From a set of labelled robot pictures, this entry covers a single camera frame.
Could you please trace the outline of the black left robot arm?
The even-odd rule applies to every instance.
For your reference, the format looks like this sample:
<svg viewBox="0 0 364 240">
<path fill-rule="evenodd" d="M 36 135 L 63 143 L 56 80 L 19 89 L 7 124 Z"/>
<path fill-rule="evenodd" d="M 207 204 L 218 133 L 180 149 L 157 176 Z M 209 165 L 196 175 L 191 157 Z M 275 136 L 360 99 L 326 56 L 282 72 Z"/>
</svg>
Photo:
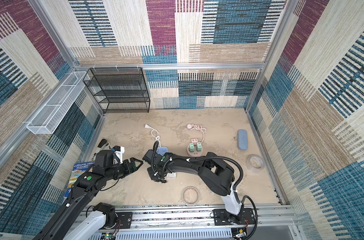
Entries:
<svg viewBox="0 0 364 240">
<path fill-rule="evenodd" d="M 111 150 L 97 153 L 94 164 L 80 175 L 68 197 L 34 237 L 35 240 L 62 240 L 79 214 L 110 180 L 123 179 L 136 172 L 144 162 L 135 158 L 115 163 L 116 154 Z"/>
</svg>

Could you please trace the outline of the green plug adapter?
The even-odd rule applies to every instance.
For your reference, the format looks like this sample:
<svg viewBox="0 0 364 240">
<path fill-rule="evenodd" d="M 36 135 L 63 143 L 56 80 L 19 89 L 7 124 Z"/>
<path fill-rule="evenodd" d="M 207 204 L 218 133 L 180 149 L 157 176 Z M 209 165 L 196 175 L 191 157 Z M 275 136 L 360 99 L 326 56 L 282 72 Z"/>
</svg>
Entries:
<svg viewBox="0 0 364 240">
<path fill-rule="evenodd" d="M 194 152 L 195 151 L 195 145 L 193 143 L 189 144 L 189 152 Z"/>
<path fill-rule="evenodd" d="M 201 142 L 197 142 L 196 144 L 196 148 L 197 148 L 197 151 L 200 152 L 202 151 L 203 147 L 202 147 L 202 143 Z"/>
</svg>

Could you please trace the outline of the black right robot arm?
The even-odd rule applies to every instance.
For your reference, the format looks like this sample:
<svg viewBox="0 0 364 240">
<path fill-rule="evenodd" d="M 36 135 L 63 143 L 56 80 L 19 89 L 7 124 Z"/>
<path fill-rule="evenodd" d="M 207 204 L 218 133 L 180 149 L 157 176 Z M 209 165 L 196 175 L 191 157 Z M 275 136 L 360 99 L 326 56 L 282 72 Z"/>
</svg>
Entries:
<svg viewBox="0 0 364 240">
<path fill-rule="evenodd" d="M 155 182 L 165 183 L 169 173 L 181 172 L 199 176 L 224 202 L 224 209 L 213 211 L 216 226 L 253 225 L 257 222 L 256 208 L 246 209 L 244 200 L 239 199 L 236 190 L 244 175 L 238 162 L 212 152 L 193 158 L 173 153 L 160 155 L 154 150 L 148 150 L 143 160 L 150 165 L 148 174 Z"/>
</svg>

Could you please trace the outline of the white square charger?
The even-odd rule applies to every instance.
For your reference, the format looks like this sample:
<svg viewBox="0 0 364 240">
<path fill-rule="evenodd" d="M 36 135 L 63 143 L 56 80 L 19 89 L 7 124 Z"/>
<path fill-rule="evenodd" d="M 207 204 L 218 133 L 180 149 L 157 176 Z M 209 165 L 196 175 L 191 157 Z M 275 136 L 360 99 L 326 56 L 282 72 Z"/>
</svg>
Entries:
<svg viewBox="0 0 364 240">
<path fill-rule="evenodd" d="M 167 173 L 167 180 L 176 179 L 176 173 Z"/>
</svg>

